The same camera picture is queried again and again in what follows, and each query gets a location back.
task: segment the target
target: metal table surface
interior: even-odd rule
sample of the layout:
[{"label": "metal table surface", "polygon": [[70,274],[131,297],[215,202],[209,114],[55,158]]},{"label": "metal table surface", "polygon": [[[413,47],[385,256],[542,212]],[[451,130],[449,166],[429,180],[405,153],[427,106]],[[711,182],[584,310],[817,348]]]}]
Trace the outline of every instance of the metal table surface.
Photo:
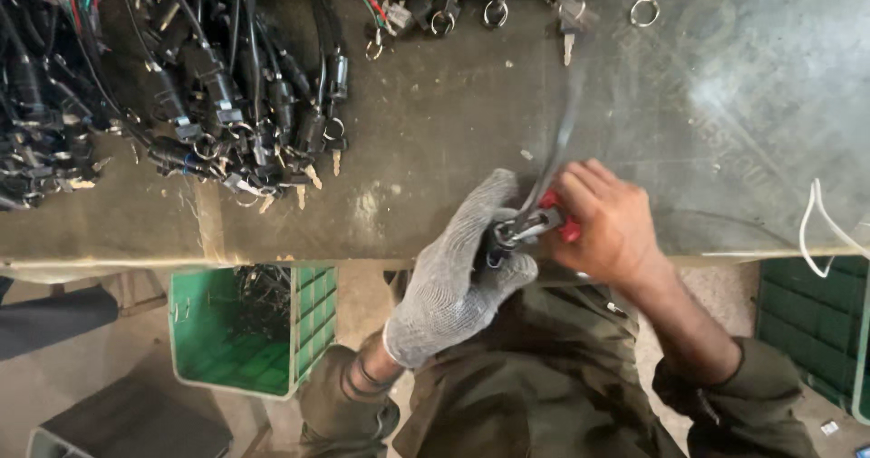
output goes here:
[{"label": "metal table surface", "polygon": [[[312,63],[307,2],[259,1],[298,30]],[[600,21],[569,71],[539,0],[508,0],[498,30],[483,28],[469,0],[447,39],[398,42],[375,62],[364,59],[367,11],[335,0],[352,60],[341,111],[351,150],[337,177],[330,158],[319,161],[323,189],[307,188],[303,210],[293,192],[260,214],[223,186],[159,178],[106,138],[100,153],[113,161],[96,188],[0,214],[0,260],[409,259],[493,168],[532,180],[580,68],[566,156],[597,157],[645,186],[669,254],[795,252],[816,177],[832,217],[867,244],[870,0],[657,0],[661,15],[644,29],[627,18],[635,1],[587,0]],[[821,221],[808,239],[815,252],[840,245]]]}]

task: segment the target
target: green plastic crate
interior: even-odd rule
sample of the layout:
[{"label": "green plastic crate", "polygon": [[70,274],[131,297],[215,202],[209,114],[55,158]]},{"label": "green plastic crate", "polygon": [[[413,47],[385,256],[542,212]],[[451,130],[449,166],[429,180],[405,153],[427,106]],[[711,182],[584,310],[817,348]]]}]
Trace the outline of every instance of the green plastic crate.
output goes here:
[{"label": "green plastic crate", "polygon": [[172,275],[172,365],[183,383],[285,400],[335,340],[338,271],[290,268],[289,341],[231,334],[239,308],[231,268]]},{"label": "green plastic crate", "polygon": [[803,258],[762,261],[755,337],[788,354],[810,388],[870,425],[867,267],[861,256],[839,257],[821,278]]}]

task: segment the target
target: concrete floor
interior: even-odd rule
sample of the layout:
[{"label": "concrete floor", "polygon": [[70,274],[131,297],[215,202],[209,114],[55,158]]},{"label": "concrete floor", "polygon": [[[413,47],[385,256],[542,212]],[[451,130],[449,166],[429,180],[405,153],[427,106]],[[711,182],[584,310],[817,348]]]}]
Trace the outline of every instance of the concrete floor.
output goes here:
[{"label": "concrete floor", "polygon": [[[701,302],[732,333],[751,335],[758,286],[758,265],[730,265],[692,268],[683,271],[686,284]],[[121,299],[147,299],[161,286],[168,274],[155,277],[146,272],[104,277],[104,286]],[[67,289],[88,286],[93,280],[67,284]],[[378,329],[392,308],[392,300],[381,277],[379,265],[354,262],[339,271],[338,342],[356,347],[366,335]],[[16,282],[4,303],[48,294],[48,286]],[[166,307],[151,310],[117,322],[70,341],[0,362],[0,408],[15,408],[16,413],[0,415],[0,456],[24,456],[29,432],[75,402],[95,393],[118,378],[133,373],[162,389],[171,397],[203,415],[223,421],[232,431],[235,444],[231,457],[238,458],[255,440],[257,433],[271,423],[272,430],[253,454],[256,458],[296,456],[299,437],[299,408],[296,402],[275,402],[211,392],[184,386],[172,373]],[[649,388],[661,350],[645,320],[637,344],[638,371],[653,409],[665,427],[685,449],[690,421],[665,407]],[[391,396],[408,416],[408,398],[413,378],[403,376]],[[870,444],[870,428],[862,426],[839,408],[807,390],[795,413],[806,424],[816,449],[823,457],[850,457],[854,450]],[[841,430],[825,437],[822,423],[833,419]],[[390,450],[390,456],[397,454]]]}]

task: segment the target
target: person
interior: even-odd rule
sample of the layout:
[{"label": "person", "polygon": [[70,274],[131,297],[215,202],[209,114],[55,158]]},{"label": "person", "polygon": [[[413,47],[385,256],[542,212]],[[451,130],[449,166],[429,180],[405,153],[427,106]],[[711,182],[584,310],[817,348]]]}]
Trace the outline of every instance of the person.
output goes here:
[{"label": "person", "polygon": [[594,159],[553,186],[582,235],[565,244],[550,231],[546,251],[600,285],[548,282],[522,253],[472,283],[480,238],[517,193],[496,170],[420,252],[382,331],[359,352],[330,347],[300,388],[303,456],[386,452],[398,422],[387,393],[408,368],[412,412],[392,441],[405,458],[684,456],[638,381],[640,311],[664,352],[652,387],[693,421],[690,456],[816,457],[792,412],[793,364],[698,304],[658,248],[647,193]]}]

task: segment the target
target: gray knitted glove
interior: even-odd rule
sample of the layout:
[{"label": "gray knitted glove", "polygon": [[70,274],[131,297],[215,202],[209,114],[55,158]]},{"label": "gray knitted glove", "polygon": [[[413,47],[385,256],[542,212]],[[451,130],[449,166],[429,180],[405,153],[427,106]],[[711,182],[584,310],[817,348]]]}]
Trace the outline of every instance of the gray knitted glove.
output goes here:
[{"label": "gray knitted glove", "polygon": [[398,364],[421,366],[432,354],[471,338],[489,326],[508,295],[538,276],[532,257],[515,253],[497,271],[471,282],[484,231],[494,218],[515,213],[500,207],[516,194],[516,176],[495,170],[468,195],[440,237],[420,252],[405,298],[384,330],[384,346]]}]

